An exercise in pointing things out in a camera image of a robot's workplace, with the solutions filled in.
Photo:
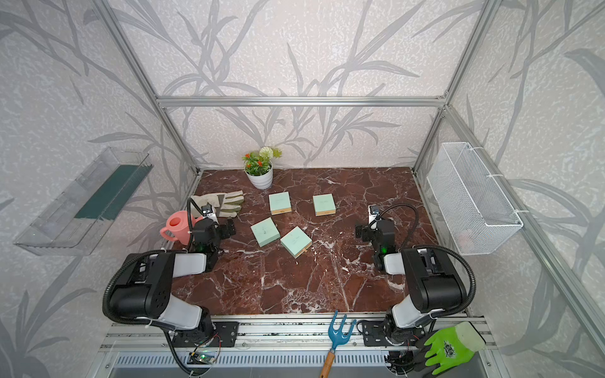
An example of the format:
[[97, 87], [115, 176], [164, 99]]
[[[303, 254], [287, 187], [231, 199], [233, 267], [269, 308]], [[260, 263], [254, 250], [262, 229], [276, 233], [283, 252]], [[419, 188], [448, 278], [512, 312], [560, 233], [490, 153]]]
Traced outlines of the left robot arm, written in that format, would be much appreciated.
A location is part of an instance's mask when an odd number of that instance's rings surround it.
[[221, 241], [236, 234], [234, 221], [219, 225], [203, 218], [192, 226], [188, 235], [193, 242], [187, 251], [151, 250], [128, 255], [105, 289], [102, 312], [114, 323], [161, 329], [174, 348], [234, 347], [238, 322], [214, 322], [208, 308], [185, 302], [172, 290], [174, 279], [214, 268]]

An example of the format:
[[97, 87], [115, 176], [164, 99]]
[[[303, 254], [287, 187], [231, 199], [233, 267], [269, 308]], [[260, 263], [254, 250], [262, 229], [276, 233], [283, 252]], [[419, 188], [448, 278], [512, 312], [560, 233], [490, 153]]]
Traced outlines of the mint drawer jewelry box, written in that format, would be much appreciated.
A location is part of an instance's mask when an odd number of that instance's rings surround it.
[[300, 227], [295, 227], [280, 239], [281, 245], [293, 258], [298, 258], [312, 244], [312, 239]]

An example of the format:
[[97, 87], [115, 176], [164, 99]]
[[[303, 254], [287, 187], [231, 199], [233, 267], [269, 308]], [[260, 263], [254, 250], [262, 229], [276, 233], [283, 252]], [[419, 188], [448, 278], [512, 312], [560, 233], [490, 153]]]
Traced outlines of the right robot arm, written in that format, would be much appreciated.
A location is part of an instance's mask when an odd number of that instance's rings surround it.
[[425, 326], [465, 310], [477, 292], [470, 264], [458, 253], [437, 245], [395, 248], [394, 222], [374, 219], [356, 225], [355, 237], [374, 249], [374, 263], [389, 275], [403, 275], [408, 295], [383, 321], [362, 321], [365, 346], [406, 346], [425, 335]]

